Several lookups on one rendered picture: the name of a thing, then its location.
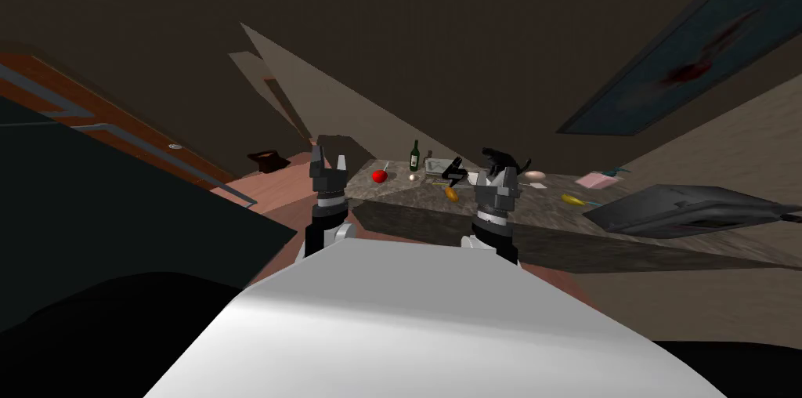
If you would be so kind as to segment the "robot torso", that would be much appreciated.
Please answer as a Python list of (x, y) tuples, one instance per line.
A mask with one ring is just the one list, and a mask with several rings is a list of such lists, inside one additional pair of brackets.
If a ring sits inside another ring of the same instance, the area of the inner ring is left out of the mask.
[(346, 239), (245, 288), (144, 398), (725, 398), (486, 249)]

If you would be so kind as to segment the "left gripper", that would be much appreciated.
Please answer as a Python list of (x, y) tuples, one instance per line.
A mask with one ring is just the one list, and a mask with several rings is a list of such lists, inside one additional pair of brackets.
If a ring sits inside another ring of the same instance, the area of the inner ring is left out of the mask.
[(312, 191), (319, 199), (331, 199), (345, 195), (348, 182), (345, 155), (338, 155), (336, 169), (326, 168), (326, 158), (321, 145), (313, 145), (310, 157)]

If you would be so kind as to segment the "brown wooden door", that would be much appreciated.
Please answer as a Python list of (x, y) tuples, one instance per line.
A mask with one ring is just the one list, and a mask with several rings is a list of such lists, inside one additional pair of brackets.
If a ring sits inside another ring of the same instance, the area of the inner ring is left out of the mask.
[(0, 96), (245, 208), (257, 204), (230, 186), (231, 174), (36, 56), (0, 52)]

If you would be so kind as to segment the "dark framed wall picture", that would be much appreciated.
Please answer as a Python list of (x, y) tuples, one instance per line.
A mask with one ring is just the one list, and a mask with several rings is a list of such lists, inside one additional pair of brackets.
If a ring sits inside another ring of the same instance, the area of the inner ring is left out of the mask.
[(635, 136), (802, 34), (802, 0), (695, 0), (559, 129)]

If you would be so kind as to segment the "black lumpy object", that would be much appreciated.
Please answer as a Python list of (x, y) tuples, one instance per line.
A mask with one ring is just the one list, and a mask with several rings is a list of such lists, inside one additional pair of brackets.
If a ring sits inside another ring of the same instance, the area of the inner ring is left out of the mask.
[(490, 163), (489, 176), (496, 176), (504, 172), (506, 168), (514, 168), (516, 175), (521, 175), (531, 164), (531, 159), (529, 159), (524, 165), (520, 165), (510, 154), (490, 147), (483, 147), (481, 152)]

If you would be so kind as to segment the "black faucet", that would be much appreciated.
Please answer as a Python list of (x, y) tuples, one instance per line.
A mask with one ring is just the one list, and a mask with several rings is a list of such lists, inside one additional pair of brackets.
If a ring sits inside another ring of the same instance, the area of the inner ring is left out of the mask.
[(448, 187), (455, 187), (461, 180), (468, 177), (468, 171), (462, 166), (462, 158), (457, 157), (450, 163), (441, 175), (443, 180), (446, 180)]

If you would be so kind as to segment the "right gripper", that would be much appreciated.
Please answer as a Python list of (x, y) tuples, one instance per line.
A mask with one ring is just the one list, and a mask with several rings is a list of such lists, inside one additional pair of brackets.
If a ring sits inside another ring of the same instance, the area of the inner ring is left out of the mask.
[(492, 215), (508, 214), (522, 193), (518, 186), (518, 170), (508, 166), (499, 173), (499, 186), (493, 186), (495, 176), (480, 170), (475, 177), (475, 201), (479, 212)]

